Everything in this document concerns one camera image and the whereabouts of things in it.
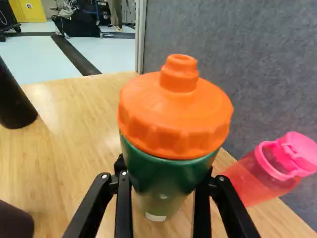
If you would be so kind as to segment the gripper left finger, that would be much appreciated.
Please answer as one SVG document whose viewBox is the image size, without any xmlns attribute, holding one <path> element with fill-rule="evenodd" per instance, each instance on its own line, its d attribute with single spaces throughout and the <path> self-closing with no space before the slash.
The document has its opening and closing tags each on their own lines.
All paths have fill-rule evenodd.
<svg viewBox="0 0 317 238">
<path fill-rule="evenodd" d="M 95 177 L 63 237 L 96 237 L 106 208 L 114 195 L 116 195 L 114 237 L 132 238 L 131 181 L 122 154 L 114 163 L 113 175 L 106 172 Z"/>
</svg>

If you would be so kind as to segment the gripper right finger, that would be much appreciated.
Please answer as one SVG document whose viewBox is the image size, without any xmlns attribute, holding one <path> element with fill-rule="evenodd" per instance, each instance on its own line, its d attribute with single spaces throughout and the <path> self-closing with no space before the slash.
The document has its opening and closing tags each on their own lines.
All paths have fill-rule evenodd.
<svg viewBox="0 0 317 238">
<path fill-rule="evenodd" d="M 229 238 L 259 238 L 260 234 L 230 179 L 224 175 L 213 177 L 211 173 L 212 169 L 209 169 L 194 191 L 193 237 L 211 237 L 212 199 Z"/>
</svg>

